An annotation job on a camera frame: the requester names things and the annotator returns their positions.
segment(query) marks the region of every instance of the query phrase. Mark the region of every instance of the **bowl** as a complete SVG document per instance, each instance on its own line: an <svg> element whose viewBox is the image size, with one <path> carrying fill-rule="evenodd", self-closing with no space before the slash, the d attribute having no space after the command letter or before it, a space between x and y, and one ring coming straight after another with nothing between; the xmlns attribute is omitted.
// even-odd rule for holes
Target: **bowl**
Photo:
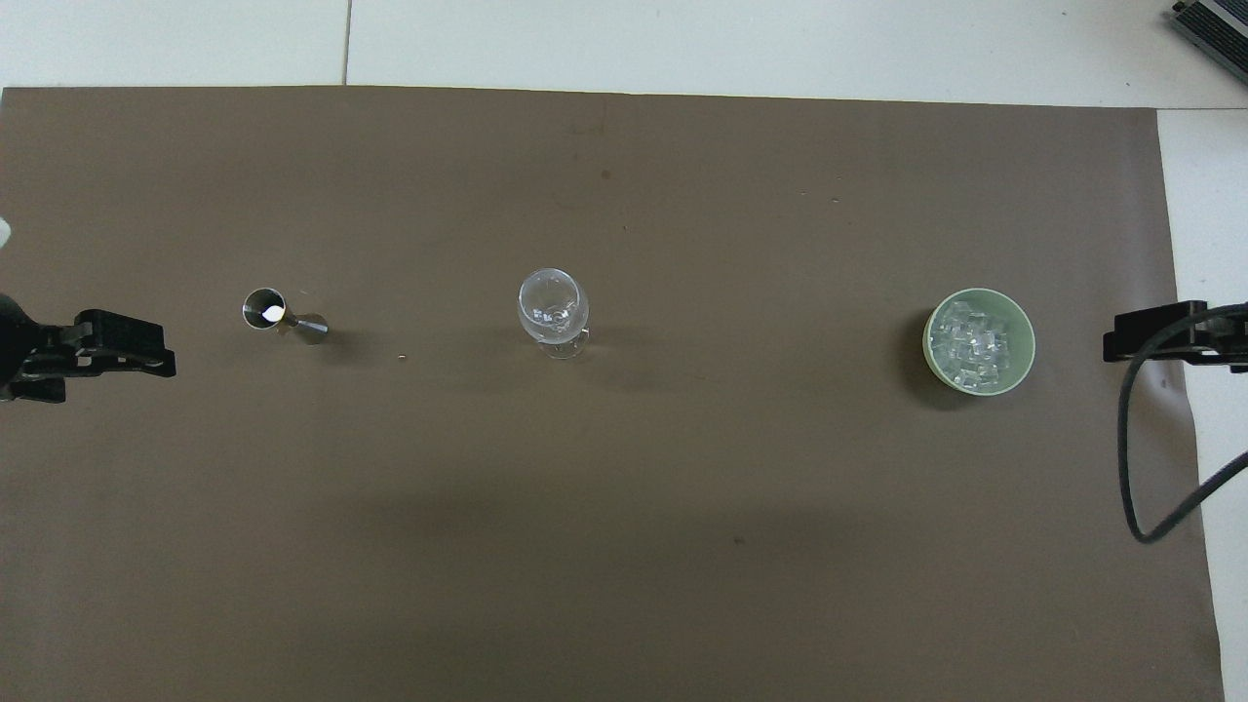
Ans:
<svg viewBox="0 0 1248 702"><path fill-rule="evenodd" d="M945 312L945 309L953 302L966 302L977 310L1001 317L1006 322L1010 334L1010 367L1000 371L1001 381L993 390L978 391L957 385L953 382L953 378L945 375L945 371L940 368L936 358L932 356L932 325ZM1017 387L1027 377L1027 373L1031 372L1031 365L1036 361L1036 330L1032 329L1031 320L1027 319L1027 312L1023 312L1022 307L1011 300L1008 295L988 290L987 287L958 290L942 300L940 305L936 305L936 309L927 317L927 324L924 325L924 358L927 360L927 367L936 373L936 377L941 382L958 392L975 395L976 397L1001 395Z"/></svg>

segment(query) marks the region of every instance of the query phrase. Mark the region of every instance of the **black cable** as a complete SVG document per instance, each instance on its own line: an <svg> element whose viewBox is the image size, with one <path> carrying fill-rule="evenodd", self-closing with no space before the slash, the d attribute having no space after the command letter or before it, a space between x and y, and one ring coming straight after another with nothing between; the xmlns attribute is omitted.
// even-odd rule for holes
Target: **black cable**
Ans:
<svg viewBox="0 0 1248 702"><path fill-rule="evenodd" d="M1127 512L1127 527L1131 530L1131 536L1136 537L1136 541L1141 543L1154 543L1161 541L1163 536L1169 533L1172 528L1178 526L1192 510L1197 507L1206 497L1213 495L1216 490L1222 487L1228 480L1236 476L1239 471L1248 467L1248 451L1241 453L1233 458L1226 466L1213 473L1209 480L1201 483L1191 495L1183 498L1174 507L1174 511L1166 516L1153 531L1144 533L1139 530L1139 521L1136 518L1136 505L1131 498L1131 476L1127 472L1127 410L1131 403L1131 386L1136 382L1136 376L1139 375L1139 368L1144 365L1153 353L1161 349L1162 344L1166 344L1178 334L1194 327L1196 325L1228 315L1246 315L1248 314L1248 304L1244 305L1224 305L1222 307L1213 307L1212 310L1206 310L1203 312L1197 312L1178 320L1177 322L1169 324L1162 327L1157 334L1148 337L1148 341L1139 347L1139 351L1131 358L1131 365L1127 366L1127 375L1122 378L1122 390L1118 392L1118 488L1122 491L1122 508Z"/></svg>

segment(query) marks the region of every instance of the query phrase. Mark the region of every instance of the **metal jigger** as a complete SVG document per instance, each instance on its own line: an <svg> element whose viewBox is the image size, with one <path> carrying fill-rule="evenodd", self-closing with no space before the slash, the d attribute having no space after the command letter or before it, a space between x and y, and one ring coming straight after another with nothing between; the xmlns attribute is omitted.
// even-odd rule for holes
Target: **metal jigger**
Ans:
<svg viewBox="0 0 1248 702"><path fill-rule="evenodd" d="M295 330L305 344L321 344L329 334L329 325L321 315L295 315L286 306L286 297L272 287L261 287L242 302L242 319L251 329L283 325Z"/></svg>

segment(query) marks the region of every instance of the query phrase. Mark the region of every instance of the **white floor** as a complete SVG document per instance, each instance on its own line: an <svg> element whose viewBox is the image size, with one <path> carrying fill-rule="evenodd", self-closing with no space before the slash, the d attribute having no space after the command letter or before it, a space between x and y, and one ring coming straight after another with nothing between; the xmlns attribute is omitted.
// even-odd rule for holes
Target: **white floor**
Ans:
<svg viewBox="0 0 1248 702"><path fill-rule="evenodd" d="M1179 297L1243 302L1248 85L1164 25L1168 4L0 0L0 86L349 82L1159 107ZM1188 378L1207 476L1248 448L1248 375ZM1248 477L1203 516L1227 700L1248 702Z"/></svg>

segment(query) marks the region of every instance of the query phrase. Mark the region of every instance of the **brown mat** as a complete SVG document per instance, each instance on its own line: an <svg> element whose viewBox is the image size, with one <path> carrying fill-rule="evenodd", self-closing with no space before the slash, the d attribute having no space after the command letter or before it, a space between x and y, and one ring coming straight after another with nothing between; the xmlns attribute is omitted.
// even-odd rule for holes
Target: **brown mat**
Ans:
<svg viewBox="0 0 1248 702"><path fill-rule="evenodd" d="M5 700L1221 698L1099 361L1174 300L1152 111L10 89L0 140L0 287L180 370L0 406ZM976 285L1040 334L992 400L919 351ZM1151 525L1194 442L1177 368L1137 396Z"/></svg>

